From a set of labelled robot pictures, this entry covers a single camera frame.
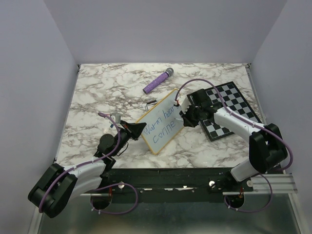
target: gray wall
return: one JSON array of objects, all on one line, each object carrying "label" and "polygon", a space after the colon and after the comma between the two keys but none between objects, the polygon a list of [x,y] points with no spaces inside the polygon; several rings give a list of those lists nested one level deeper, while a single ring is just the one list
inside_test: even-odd
[{"label": "gray wall", "polygon": [[285,0],[45,0],[79,63],[251,62]]},{"label": "gray wall", "polygon": [[312,230],[312,1],[288,0],[251,67],[268,122],[293,152],[299,198]]},{"label": "gray wall", "polygon": [[27,195],[53,162],[77,65],[42,0],[0,3],[0,233],[27,233]]}]

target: marble surface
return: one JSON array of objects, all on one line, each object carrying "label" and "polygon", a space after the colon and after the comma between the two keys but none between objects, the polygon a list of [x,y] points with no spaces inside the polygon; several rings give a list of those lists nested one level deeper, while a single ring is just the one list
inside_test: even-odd
[{"label": "marble surface", "polygon": [[[148,95],[143,88],[172,67],[174,75]],[[144,113],[144,104],[161,99],[174,88],[193,78],[204,78],[214,85],[234,81],[259,117],[259,110],[243,64],[84,64],[81,66],[57,163],[73,165],[90,160],[98,140],[105,133],[115,135],[108,120],[97,112],[122,113],[122,119],[135,122]],[[188,94],[209,88],[202,81],[189,83],[181,91]],[[144,140],[129,141],[128,149],[116,157],[114,168],[233,167],[248,157],[248,143],[237,135],[210,142],[202,127],[183,128],[158,155]]]}]

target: black and white chessboard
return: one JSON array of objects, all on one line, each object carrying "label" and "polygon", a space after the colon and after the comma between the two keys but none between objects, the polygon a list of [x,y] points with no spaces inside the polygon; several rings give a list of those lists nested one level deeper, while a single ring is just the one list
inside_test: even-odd
[{"label": "black and white chessboard", "polygon": [[[251,108],[247,100],[243,97],[239,89],[236,87],[234,82],[229,82],[225,84],[221,84],[216,86],[220,94],[222,95],[225,103],[228,107],[230,107],[236,113],[249,118],[254,122],[261,123],[259,117],[256,115],[254,110]],[[206,92],[213,103],[217,101],[221,101],[218,97],[218,94],[214,90],[214,88],[206,89]],[[190,100],[191,104],[196,105],[193,102],[192,94],[187,95],[188,99]],[[234,134],[229,129],[219,126],[217,124],[210,123],[207,120],[201,121],[201,124],[207,133],[210,141],[218,140],[229,135]]]}]

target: screw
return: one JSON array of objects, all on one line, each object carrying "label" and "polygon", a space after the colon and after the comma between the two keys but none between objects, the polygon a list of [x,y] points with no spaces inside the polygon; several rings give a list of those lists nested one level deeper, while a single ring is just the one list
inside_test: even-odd
[{"label": "screw", "polygon": [[118,187],[119,187],[120,189],[123,189],[123,188],[125,187],[125,185],[124,185],[123,182],[121,181],[120,184],[118,185]]},{"label": "screw", "polygon": [[247,186],[248,187],[252,187],[254,185],[254,183],[251,181],[251,180],[248,180],[247,181]]},{"label": "screw", "polygon": [[215,182],[213,180],[209,181],[209,187],[214,188]]}]

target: whiteboard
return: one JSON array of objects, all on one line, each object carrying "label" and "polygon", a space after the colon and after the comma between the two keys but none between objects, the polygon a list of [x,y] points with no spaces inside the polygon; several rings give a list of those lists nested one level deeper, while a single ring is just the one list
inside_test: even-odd
[{"label": "whiteboard", "polygon": [[143,115],[137,123],[146,123],[142,137],[154,155],[164,148],[183,128],[181,106],[174,106],[177,89]]}]

